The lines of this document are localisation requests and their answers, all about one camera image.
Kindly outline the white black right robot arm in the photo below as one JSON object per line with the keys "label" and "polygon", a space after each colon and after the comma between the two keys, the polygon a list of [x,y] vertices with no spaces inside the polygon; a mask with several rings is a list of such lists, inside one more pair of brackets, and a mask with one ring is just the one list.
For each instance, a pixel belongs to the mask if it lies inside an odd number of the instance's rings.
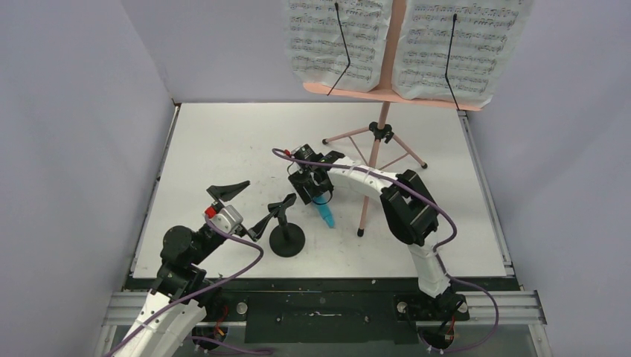
{"label": "white black right robot arm", "polygon": [[424,293],[420,299],[423,314],[439,321],[469,317],[464,296],[453,290],[438,256],[438,244],[429,239],[443,212],[415,171],[389,173],[337,151],[316,153],[307,144],[293,151],[274,149],[273,153],[298,165],[289,181],[305,203],[338,188],[380,203],[389,231],[410,252],[419,290]]}

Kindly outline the aluminium mounting rail frame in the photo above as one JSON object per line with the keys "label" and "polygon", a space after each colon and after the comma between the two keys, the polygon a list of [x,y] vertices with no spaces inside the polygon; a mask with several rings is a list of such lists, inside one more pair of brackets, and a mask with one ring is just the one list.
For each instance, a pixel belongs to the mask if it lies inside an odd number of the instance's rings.
{"label": "aluminium mounting rail frame", "polygon": [[[469,313],[465,324],[493,325],[494,307],[497,306],[498,324],[527,326],[536,355],[552,355],[545,335],[545,316],[538,292],[494,291],[486,295],[480,291],[465,291],[461,294],[464,296]],[[102,329],[112,332],[115,327],[132,326],[141,312],[146,297],[147,295],[142,292],[113,294],[106,310]],[[365,318],[376,318],[378,309],[384,309],[386,317],[390,319],[403,315],[397,310],[398,300],[395,300],[394,306],[388,308],[384,303],[371,302],[361,307],[358,292],[350,292],[346,295],[333,293],[327,296],[315,292],[288,292],[273,293],[272,297],[280,299],[280,312],[275,316],[280,322],[288,322],[291,317],[349,318],[354,322],[363,322]]]}

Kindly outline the pink folding music stand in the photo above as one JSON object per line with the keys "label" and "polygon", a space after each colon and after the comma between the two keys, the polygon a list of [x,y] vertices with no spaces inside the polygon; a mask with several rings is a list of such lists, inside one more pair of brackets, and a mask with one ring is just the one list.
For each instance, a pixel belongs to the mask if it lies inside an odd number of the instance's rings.
{"label": "pink folding music stand", "polygon": [[393,90],[392,86],[392,77],[394,73],[394,60],[396,57],[397,46],[400,39],[400,32],[403,24],[403,20],[406,15],[407,4],[404,0],[396,0],[392,2],[391,6],[391,20],[388,28],[388,33],[386,37],[385,51],[381,66],[381,72],[379,77],[379,83],[375,88],[368,92],[360,92],[360,91],[346,91],[341,89],[334,89],[332,87],[324,86],[322,84],[316,83],[306,83],[304,84],[304,88],[315,94],[332,94],[334,96],[340,97],[352,97],[356,99],[366,99],[366,100],[378,100],[382,103],[382,107],[379,114],[379,119],[375,123],[371,123],[368,126],[355,129],[340,135],[335,135],[333,137],[324,138],[322,143],[327,145],[334,141],[341,140],[343,138],[347,138],[350,141],[354,141],[353,137],[356,135],[363,134],[365,132],[373,133],[373,144],[371,147],[371,154],[368,158],[366,158],[361,150],[358,150],[359,156],[367,164],[369,167],[375,168],[377,166],[377,159],[379,154],[379,147],[381,144],[387,144],[389,141],[395,141],[404,151],[405,153],[401,155],[399,158],[387,163],[383,166],[383,168],[389,167],[392,164],[397,163],[398,161],[410,156],[412,157],[418,164],[421,165],[423,169],[427,168],[427,163],[417,155],[413,149],[407,145],[403,139],[401,139],[398,135],[394,134],[391,131],[391,127],[386,123],[388,118],[388,112],[392,103],[411,103],[425,106],[436,106],[441,108],[450,108],[455,109],[457,112],[461,110],[473,110],[479,111],[479,107],[474,107],[471,105],[465,105],[460,107],[456,99],[454,99],[451,103],[440,100],[424,100],[424,99],[413,99],[407,100],[399,96],[395,90]]}

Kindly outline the sheet music page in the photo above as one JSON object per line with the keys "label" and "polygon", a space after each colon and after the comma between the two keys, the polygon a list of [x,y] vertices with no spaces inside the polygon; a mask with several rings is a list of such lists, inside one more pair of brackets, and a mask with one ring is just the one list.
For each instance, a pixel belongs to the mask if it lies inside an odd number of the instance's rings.
{"label": "sheet music page", "polygon": [[369,92],[379,84],[392,1],[281,2],[285,54],[303,83]]}
{"label": "sheet music page", "polygon": [[406,100],[482,108],[492,99],[532,1],[407,1],[391,86]]}

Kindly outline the black microphone desk stand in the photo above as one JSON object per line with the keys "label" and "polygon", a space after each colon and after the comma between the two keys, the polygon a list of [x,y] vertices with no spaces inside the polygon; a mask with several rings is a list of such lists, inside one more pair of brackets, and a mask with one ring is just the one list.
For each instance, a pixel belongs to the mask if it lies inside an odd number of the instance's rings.
{"label": "black microphone desk stand", "polygon": [[290,193],[282,202],[268,204],[270,215],[278,220],[278,225],[269,236],[269,245],[279,257],[296,256],[303,250],[306,242],[303,230],[298,225],[288,222],[286,217],[286,210],[295,204],[296,198],[295,193]]}

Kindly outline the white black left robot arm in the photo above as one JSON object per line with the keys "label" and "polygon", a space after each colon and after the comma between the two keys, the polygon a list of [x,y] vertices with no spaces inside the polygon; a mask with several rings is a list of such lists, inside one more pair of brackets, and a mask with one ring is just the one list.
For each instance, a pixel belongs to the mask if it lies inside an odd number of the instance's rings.
{"label": "white black left robot arm", "polygon": [[230,347],[220,325],[201,328],[203,320],[222,322],[229,308],[222,299],[222,285],[254,267],[245,268],[228,277],[215,280],[206,277],[200,268],[206,258],[224,242],[232,240],[257,249],[256,261],[263,257],[257,245],[270,215],[254,228],[246,228],[240,213],[228,201],[249,186],[249,181],[225,186],[210,186],[213,199],[205,210],[205,224],[198,230],[177,225],[162,238],[161,266],[147,293],[135,321],[123,340],[112,347],[108,356],[172,356],[185,341],[216,355],[247,353],[242,347]]}

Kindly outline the blue toy microphone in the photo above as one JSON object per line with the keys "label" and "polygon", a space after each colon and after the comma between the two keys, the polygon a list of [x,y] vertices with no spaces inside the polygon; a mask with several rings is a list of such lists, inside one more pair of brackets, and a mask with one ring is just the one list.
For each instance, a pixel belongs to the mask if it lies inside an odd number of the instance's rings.
{"label": "blue toy microphone", "polygon": [[318,214],[326,223],[327,227],[335,228],[335,220],[334,220],[332,211],[330,210],[328,206],[329,199],[323,196],[318,196],[318,197],[314,197],[312,202],[316,210],[318,211]]}

